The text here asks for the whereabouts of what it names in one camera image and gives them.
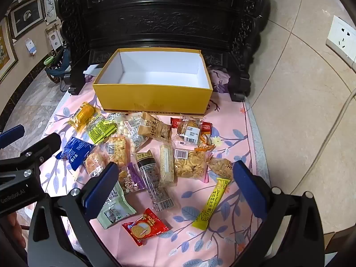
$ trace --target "framed picture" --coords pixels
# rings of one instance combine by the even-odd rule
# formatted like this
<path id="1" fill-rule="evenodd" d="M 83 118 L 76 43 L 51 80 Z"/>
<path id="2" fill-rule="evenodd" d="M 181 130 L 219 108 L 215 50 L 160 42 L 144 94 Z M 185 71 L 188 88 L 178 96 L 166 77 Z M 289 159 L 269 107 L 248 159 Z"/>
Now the framed picture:
<path id="1" fill-rule="evenodd" d="M 17 63 L 14 45 L 8 27 L 8 17 L 0 22 L 0 83 Z"/>
<path id="2" fill-rule="evenodd" d="M 44 0 L 47 25 L 57 20 L 55 0 Z"/>
<path id="3" fill-rule="evenodd" d="M 42 0 L 29 0 L 10 11 L 12 38 L 19 39 L 26 32 L 44 21 Z"/>

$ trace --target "purple snack package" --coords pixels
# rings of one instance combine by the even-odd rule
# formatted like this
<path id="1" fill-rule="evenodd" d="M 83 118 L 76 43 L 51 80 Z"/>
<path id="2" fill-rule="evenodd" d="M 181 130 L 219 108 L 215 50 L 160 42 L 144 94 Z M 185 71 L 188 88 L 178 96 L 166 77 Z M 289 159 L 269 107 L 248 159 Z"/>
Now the purple snack package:
<path id="1" fill-rule="evenodd" d="M 119 183 L 125 194 L 145 189 L 145 185 L 132 163 L 119 172 Z"/>

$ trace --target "white electrical socket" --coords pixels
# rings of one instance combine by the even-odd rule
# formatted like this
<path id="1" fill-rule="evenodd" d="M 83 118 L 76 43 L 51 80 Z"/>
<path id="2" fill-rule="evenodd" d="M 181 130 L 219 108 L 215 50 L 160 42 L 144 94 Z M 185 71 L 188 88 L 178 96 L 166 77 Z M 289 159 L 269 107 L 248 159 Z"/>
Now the white electrical socket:
<path id="1" fill-rule="evenodd" d="M 356 59 L 356 30 L 354 28 L 334 16 L 326 45 L 352 67 Z"/>

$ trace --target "electrical cable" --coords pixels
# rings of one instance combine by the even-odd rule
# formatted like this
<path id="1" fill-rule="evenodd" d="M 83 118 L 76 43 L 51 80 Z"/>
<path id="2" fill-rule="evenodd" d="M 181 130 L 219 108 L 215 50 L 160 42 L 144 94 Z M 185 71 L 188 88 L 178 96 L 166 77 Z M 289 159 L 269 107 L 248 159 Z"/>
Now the electrical cable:
<path id="1" fill-rule="evenodd" d="M 336 118 L 334 124 L 332 125 L 332 128 L 330 129 L 328 135 L 326 136 L 326 138 L 324 139 L 318 153 L 316 154 L 316 157 L 313 161 L 313 163 L 311 164 L 311 166 L 309 167 L 309 169 L 307 170 L 307 172 L 304 174 L 304 176 L 301 178 L 300 182 L 298 183 L 298 185 L 294 188 L 294 190 L 291 192 L 291 195 L 295 195 L 297 192 L 297 189 L 305 182 L 305 180 L 307 179 L 307 177 L 310 175 L 311 171 L 315 168 L 317 162 L 319 161 L 320 157 L 322 156 L 324 149 L 326 148 L 326 145 L 328 144 L 328 142 L 330 141 L 332 135 L 334 134 L 334 132 L 336 131 L 337 127 L 339 126 L 339 123 L 342 119 L 342 117 L 344 116 L 346 109 L 348 108 L 352 98 L 356 95 L 356 89 L 354 89 L 354 91 L 352 91 L 352 93 L 350 94 L 350 96 L 347 98 L 347 100 L 345 101 L 341 111 L 339 112 L 338 117 Z"/>

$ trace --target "green snack package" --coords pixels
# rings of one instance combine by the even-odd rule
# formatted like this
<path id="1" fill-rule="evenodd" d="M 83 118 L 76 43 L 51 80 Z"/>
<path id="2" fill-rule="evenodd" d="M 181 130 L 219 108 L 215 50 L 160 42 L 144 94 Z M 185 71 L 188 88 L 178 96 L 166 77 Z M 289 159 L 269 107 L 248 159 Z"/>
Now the green snack package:
<path id="1" fill-rule="evenodd" d="M 116 182 L 97 216 L 97 220 L 104 229 L 107 229 L 120 220 L 134 214 L 136 214 L 136 210 L 127 203 L 120 184 Z"/>

